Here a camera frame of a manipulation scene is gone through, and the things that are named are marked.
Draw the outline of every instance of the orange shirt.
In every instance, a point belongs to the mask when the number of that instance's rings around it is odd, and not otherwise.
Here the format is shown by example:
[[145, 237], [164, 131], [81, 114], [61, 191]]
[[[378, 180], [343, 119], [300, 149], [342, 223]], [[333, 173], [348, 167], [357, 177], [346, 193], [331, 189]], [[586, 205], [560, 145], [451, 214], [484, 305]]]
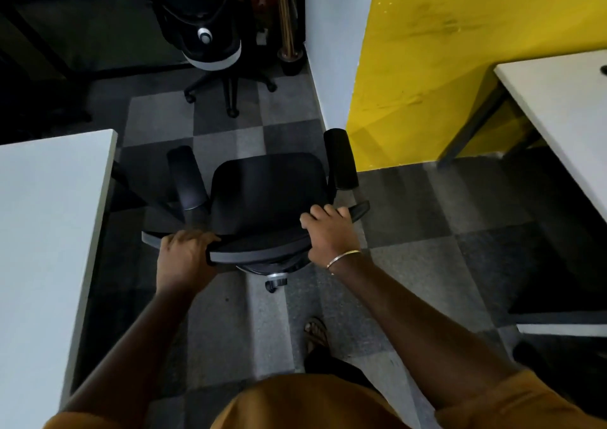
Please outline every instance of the orange shirt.
[[[494, 389], [436, 412], [445, 429], [584, 428], [607, 429], [543, 384], [521, 371]], [[212, 429], [404, 429], [380, 395], [332, 375], [293, 374], [261, 381], [240, 393], [217, 416]], [[82, 413], [59, 413], [44, 429], [121, 429]]]

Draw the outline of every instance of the black pot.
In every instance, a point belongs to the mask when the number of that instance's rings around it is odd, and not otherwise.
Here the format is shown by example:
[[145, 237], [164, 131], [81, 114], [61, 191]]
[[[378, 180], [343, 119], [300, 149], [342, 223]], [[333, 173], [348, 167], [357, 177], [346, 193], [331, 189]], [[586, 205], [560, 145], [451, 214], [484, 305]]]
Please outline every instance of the black pot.
[[292, 58], [287, 58], [283, 55], [282, 49], [278, 49], [278, 61], [285, 76], [296, 76], [305, 65], [305, 53], [301, 50], [296, 51], [296, 55]]

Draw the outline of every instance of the foot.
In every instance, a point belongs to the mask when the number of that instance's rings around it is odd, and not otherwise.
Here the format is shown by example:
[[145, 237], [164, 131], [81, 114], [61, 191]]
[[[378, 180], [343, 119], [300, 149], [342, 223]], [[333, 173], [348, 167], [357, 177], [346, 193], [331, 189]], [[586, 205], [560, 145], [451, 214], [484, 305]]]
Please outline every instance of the foot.
[[311, 317], [303, 327], [303, 333], [306, 337], [306, 347], [308, 354], [314, 351], [318, 346], [329, 349], [329, 339], [327, 327], [318, 317]]

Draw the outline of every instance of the bangle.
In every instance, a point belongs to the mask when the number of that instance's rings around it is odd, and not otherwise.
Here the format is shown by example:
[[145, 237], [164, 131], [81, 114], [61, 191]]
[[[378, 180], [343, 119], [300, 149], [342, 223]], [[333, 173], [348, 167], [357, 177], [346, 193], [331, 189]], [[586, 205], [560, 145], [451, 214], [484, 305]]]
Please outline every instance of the bangle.
[[335, 263], [336, 261], [340, 260], [341, 258], [343, 258], [346, 255], [352, 255], [354, 253], [362, 253], [360, 250], [350, 250], [349, 252], [345, 252], [342, 253], [340, 256], [336, 256], [335, 258], [333, 258], [329, 264], [327, 264], [327, 269], [329, 269], [331, 267], [331, 264]]

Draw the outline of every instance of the chair caster wheel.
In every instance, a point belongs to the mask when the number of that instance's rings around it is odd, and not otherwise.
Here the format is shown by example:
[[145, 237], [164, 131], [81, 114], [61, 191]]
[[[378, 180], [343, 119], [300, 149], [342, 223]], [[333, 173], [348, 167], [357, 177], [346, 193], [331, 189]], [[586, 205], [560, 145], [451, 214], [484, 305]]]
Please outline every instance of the chair caster wheel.
[[271, 282], [266, 282], [266, 290], [270, 293], [274, 293], [276, 291], [276, 287], [274, 287]]

